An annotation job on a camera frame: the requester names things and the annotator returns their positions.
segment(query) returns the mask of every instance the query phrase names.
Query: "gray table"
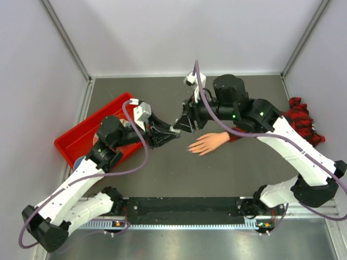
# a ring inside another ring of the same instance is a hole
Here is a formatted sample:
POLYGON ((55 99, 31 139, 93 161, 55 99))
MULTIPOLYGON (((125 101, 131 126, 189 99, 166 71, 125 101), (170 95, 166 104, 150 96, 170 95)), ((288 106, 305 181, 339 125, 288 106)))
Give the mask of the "gray table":
MULTIPOLYGON (((279 76, 241 78, 251 98, 264 98, 280 110, 288 110, 279 76)), ((213 92, 212 80, 213 77, 207 78, 207 87, 213 92)), ((97 79, 88 115, 124 92, 145 100, 160 119, 171 124, 181 114, 182 101, 191 94, 182 77, 97 79)), ((122 177, 104 178, 89 192, 113 186, 126 197, 251 196, 260 185, 276 184, 297 174, 277 153, 256 139, 226 143, 202 157, 187 151, 187 146, 200 135, 221 131, 221 127, 211 121, 195 134, 184 132, 180 139, 150 151, 148 163, 142 170, 122 177)), ((140 150, 117 170, 134 168, 143 159, 144 151, 140 150)))

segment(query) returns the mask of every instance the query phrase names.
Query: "human hand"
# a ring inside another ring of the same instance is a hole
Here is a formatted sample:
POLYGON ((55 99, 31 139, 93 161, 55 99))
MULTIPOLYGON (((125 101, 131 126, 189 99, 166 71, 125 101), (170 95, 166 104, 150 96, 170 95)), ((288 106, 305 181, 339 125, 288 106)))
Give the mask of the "human hand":
POLYGON ((228 132, 209 133, 197 139, 197 141, 189 146, 189 151, 204 155, 220 147, 225 142, 229 141, 228 132))

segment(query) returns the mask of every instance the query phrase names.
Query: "metal beam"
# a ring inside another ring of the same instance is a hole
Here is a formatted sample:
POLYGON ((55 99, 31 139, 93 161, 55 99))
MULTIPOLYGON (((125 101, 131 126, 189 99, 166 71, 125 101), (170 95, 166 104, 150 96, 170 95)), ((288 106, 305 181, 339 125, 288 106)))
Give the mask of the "metal beam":
POLYGON ((281 73, 282 78, 285 78, 289 71, 291 70, 295 60, 297 59, 298 55, 302 51, 304 45, 306 44, 307 40, 309 39, 309 36, 313 32, 314 28, 317 26, 317 23, 319 22, 319 19, 327 9, 329 3, 331 0, 322 0, 320 3, 316 13, 314 14, 312 20, 309 23, 309 26, 306 28, 303 36, 301 37, 297 47, 295 48, 292 56, 290 57, 289 61, 287 62, 287 65, 284 67, 283 72, 281 73))
POLYGON ((69 36, 67 35, 63 25, 61 24, 57 14, 55 13, 51 3, 49 2, 49 0, 40 0, 43 8, 45 9, 45 11, 47 12, 50 20, 52 21, 54 27, 57 29, 57 32, 59 34, 59 36, 61 37, 63 43, 65 44, 66 48, 68 49, 68 51, 71 54, 72 59, 74 60, 74 62, 76 63, 78 69, 81 71, 83 77, 86 79, 87 82, 91 81, 91 77, 86 69, 86 67, 84 66, 80 56, 78 55, 75 47, 73 46, 69 36))

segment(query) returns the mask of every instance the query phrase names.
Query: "white panel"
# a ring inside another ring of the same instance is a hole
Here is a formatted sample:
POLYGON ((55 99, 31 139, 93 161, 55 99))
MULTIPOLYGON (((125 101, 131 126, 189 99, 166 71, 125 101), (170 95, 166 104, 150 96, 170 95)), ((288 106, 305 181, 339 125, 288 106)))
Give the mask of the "white panel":
POLYGON ((51 0, 93 76, 280 73, 318 0, 51 0))
POLYGON ((59 185, 64 160, 53 142, 72 127, 86 83, 39 1, 0 1, 0 24, 0 251, 25 260, 21 212, 59 185))
MULTIPOLYGON (((292 96, 308 103, 318 133, 326 143, 317 148, 333 160, 347 162, 346 69, 347 1, 334 0, 319 22, 287 77, 292 96)), ((347 197, 340 189, 339 212, 347 212, 347 197)))

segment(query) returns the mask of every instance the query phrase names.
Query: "purple cable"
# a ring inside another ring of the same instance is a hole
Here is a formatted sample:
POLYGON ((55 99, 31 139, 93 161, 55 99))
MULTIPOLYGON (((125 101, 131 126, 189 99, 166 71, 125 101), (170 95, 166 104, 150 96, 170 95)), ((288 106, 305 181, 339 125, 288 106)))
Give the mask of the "purple cable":
MULTIPOLYGON (((197 77, 197 82, 198 82, 198 87, 199 87, 199 91, 200 91, 200 95, 202 98, 202 101, 208 111, 208 113, 210 114, 210 116, 221 126, 223 127, 227 132, 231 133, 231 134, 235 134, 238 135, 240 137, 273 137, 273 138, 279 138, 282 139, 283 141, 286 141, 288 143, 290 143, 292 146, 294 146, 296 149, 298 149, 300 152, 303 151, 303 149, 298 146, 295 142, 293 142, 292 140, 290 140, 289 138, 286 138, 285 136, 282 135, 278 135, 278 134, 266 134, 266 133, 241 133, 238 131, 235 131, 233 129, 231 129, 230 127, 226 126, 221 120, 218 119, 218 117, 213 113, 212 109, 210 108, 207 98, 204 94, 203 91, 203 87, 202 87, 202 82, 201 82, 201 77, 200 77, 200 69, 199 69, 199 62, 196 60, 195 61, 195 65, 194 65, 194 70, 193 70, 193 75, 196 73, 196 77, 197 77)), ((305 156, 307 158, 309 158, 313 163, 315 163, 316 165, 318 165, 322 170, 324 170, 327 174, 329 174, 336 182, 337 184, 344 190, 344 192, 347 194, 347 186, 339 179, 337 178, 334 173, 330 172, 324 165, 320 164, 317 160, 315 160, 313 157, 311 157, 309 154, 305 153, 305 156)), ((307 208, 309 211, 323 217, 329 220, 334 220, 334 221, 344 221, 347 219, 347 214, 344 217, 341 218, 333 218, 333 217, 329 217, 325 214, 322 214, 316 210, 313 210, 312 208, 301 204, 303 207, 307 208)))
MULTIPOLYGON (((94 175, 90 175, 90 176, 86 176, 86 177, 82 177, 80 179, 77 179, 71 183, 68 184, 68 186, 72 186, 76 183, 78 183, 79 181, 82 181, 82 180, 86 180, 86 179, 89 179, 89 178, 95 178, 95 177, 111 177, 111 176, 120 176, 120 175, 125 175, 125 174, 129 174, 129 173, 133 173, 135 171, 138 171, 139 169, 141 169, 142 167, 145 166, 145 164, 147 163, 147 160, 148 160, 148 155, 149 155, 149 151, 148 151, 148 147, 147 147, 147 144, 146 144, 146 141, 145 139, 142 137, 141 135, 141 132, 137 129, 135 123, 133 122, 133 120, 131 119, 129 113, 127 112, 126 110, 126 105, 128 105, 131 101, 130 100, 127 100, 123 103, 122 105, 122 109, 123 109, 123 112, 127 118, 127 120, 130 122, 132 128, 134 129, 134 131, 137 133, 137 135, 139 136, 142 144, 143 144, 143 147, 145 148, 145 159, 144 161, 142 162, 141 165, 139 165, 138 167, 134 168, 134 169, 131 169, 131 170, 128 170, 128 171, 124 171, 124 172, 114 172, 114 173, 108 173, 108 174, 101 174, 101 173, 98 173, 98 174, 94 174, 94 175)), ((58 190, 56 193, 54 193, 52 196, 50 196, 44 203, 42 203, 42 205, 40 207, 38 207, 34 212, 33 214, 30 215, 30 217, 27 219, 27 221, 25 221, 22 229, 21 229, 21 232, 20 232, 20 237, 18 239, 18 243, 19 243, 19 246, 23 249, 29 249, 29 248, 32 248, 33 246, 36 246, 38 244, 38 242, 32 244, 32 245, 24 245, 23 244, 23 235, 24 235, 24 232, 25 230, 27 229, 27 226, 29 225, 30 221, 33 219, 33 217, 40 211, 43 209, 43 207, 45 207, 52 199, 54 199, 56 196, 58 196, 60 193, 62 193, 63 191, 65 190, 65 188, 62 188, 60 190, 58 190)))
MULTIPOLYGON (((97 220, 97 221, 117 221, 117 219, 107 219, 107 218, 94 218, 93 220, 97 220)), ((121 235, 123 234, 126 230, 128 230, 128 228, 130 228, 131 224, 129 221, 126 221, 126 227, 124 229, 122 229, 121 231, 119 231, 118 233, 115 233, 114 235, 115 236, 118 236, 118 235, 121 235)), ((65 254, 67 251, 69 251, 71 248, 73 248, 74 246, 76 246, 77 244, 81 243, 86 237, 90 236, 90 235, 93 235, 93 234, 100 234, 100 233, 105 233, 105 231, 93 231, 93 232, 90 232, 86 235, 84 235, 83 237, 79 238, 75 243, 73 243, 71 246, 68 246, 67 248, 65 248, 64 250, 62 251, 56 251, 56 253, 58 255, 63 255, 65 254)))

